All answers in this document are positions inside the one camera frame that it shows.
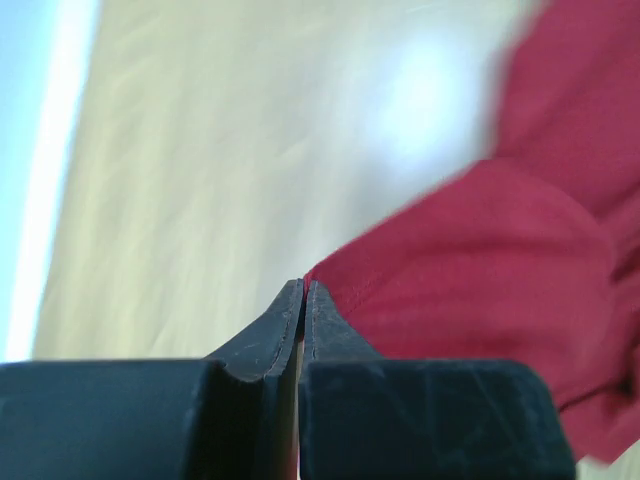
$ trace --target maroon fabric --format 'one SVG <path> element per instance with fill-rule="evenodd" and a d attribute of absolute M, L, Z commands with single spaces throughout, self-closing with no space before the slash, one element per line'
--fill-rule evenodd
<path fill-rule="evenodd" d="M 494 155 L 306 276 L 395 358 L 500 357 L 576 455 L 640 438 L 640 1 L 556 0 L 516 50 Z"/>

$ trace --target wood grain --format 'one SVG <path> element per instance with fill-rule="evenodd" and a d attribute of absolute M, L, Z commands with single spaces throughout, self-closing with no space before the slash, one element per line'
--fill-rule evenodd
<path fill-rule="evenodd" d="M 491 138 L 537 2 L 104 2 L 38 358 L 199 356 Z M 640 454 L 582 478 L 638 478 Z"/>

